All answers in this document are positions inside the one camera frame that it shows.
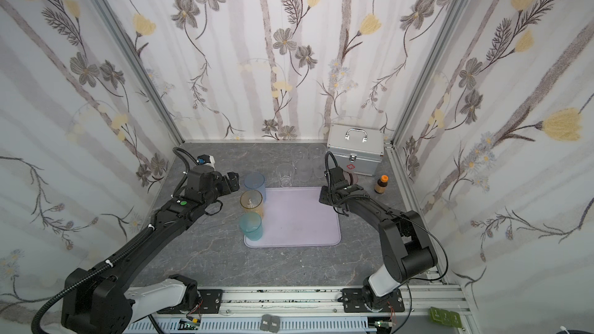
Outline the blue frosted plastic tumbler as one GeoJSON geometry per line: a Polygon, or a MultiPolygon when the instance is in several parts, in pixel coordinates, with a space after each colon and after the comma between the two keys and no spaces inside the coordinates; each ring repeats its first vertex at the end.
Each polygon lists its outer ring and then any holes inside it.
{"type": "Polygon", "coordinates": [[[265,176],[258,172],[247,174],[244,178],[244,186],[248,190],[257,190],[262,195],[262,199],[266,201],[266,186],[265,176]]]}

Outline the yellow plastic tumbler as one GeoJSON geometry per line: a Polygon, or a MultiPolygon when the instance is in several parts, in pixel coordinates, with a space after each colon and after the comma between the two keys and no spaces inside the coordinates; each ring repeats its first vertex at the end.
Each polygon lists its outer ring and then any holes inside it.
{"type": "Polygon", "coordinates": [[[241,207],[245,212],[258,214],[264,217],[264,197],[258,190],[247,190],[240,197],[241,207]]]}

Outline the teal dotted plastic tumbler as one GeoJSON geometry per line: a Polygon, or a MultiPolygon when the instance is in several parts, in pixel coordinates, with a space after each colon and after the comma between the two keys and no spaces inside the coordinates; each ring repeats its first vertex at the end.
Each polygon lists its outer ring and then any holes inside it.
{"type": "Polygon", "coordinates": [[[241,216],[239,227],[250,241],[259,241],[263,236],[261,216],[255,212],[247,212],[241,216]]]}

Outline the lilac plastic tray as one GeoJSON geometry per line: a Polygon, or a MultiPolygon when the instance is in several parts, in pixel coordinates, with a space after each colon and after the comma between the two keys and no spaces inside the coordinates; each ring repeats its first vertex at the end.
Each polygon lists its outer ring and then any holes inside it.
{"type": "Polygon", "coordinates": [[[244,238],[250,248],[330,247],[341,241],[340,221],[333,208],[319,202],[320,187],[266,190],[263,235],[244,238]]]}

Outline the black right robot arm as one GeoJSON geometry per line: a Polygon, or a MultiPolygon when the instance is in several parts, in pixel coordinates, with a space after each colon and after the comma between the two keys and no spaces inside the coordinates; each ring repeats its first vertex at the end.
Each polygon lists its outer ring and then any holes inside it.
{"type": "Polygon", "coordinates": [[[350,184],[341,168],[328,169],[325,175],[320,202],[345,216],[360,217],[379,235],[383,264],[364,281],[362,298],[369,309],[380,309],[395,300],[401,286],[438,264],[434,237],[418,213],[404,213],[376,201],[361,186],[350,184]]]}

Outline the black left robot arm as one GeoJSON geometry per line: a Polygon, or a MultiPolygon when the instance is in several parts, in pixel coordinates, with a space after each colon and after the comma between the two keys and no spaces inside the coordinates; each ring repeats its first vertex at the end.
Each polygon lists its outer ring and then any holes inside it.
{"type": "Polygon", "coordinates": [[[172,275],[164,286],[150,292],[146,304],[133,298],[131,283],[168,243],[189,230],[207,208],[240,189],[237,173],[225,175],[210,165],[189,171],[183,195],[169,200],[153,215],[149,225],[125,246],[89,270],[77,269],[61,292],[34,315],[31,330],[42,333],[42,318],[61,302],[61,324],[76,333],[122,333],[132,322],[164,309],[192,311],[204,300],[191,278],[172,275]]]}

